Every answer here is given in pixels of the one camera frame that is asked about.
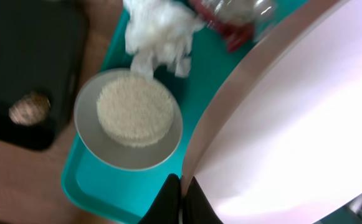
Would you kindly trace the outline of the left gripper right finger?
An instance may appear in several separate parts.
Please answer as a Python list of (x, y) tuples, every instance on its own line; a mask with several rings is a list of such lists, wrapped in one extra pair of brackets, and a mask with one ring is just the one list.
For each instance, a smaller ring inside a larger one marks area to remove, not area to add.
[(195, 177), (183, 198), (184, 224), (223, 224), (212, 209)]

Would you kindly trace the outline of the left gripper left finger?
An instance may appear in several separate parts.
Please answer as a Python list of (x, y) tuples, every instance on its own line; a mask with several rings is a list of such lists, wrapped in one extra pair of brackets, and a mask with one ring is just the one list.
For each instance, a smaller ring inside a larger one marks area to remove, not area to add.
[(170, 174), (138, 224), (178, 224), (180, 200), (180, 179)]

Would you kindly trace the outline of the pink plate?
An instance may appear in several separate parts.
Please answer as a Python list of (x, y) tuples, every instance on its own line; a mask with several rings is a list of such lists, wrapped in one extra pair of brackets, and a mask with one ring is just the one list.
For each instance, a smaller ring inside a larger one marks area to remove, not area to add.
[(314, 223), (362, 194), (362, 0), (309, 1), (237, 65), (183, 162), (224, 223)]

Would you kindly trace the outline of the brown food scrap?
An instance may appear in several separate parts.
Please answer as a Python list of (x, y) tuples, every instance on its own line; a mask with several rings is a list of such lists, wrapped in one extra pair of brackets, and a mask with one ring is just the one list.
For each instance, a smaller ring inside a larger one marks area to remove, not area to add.
[(9, 118), (15, 124), (33, 126), (45, 121), (49, 111), (49, 98), (42, 93), (32, 91), (10, 107)]

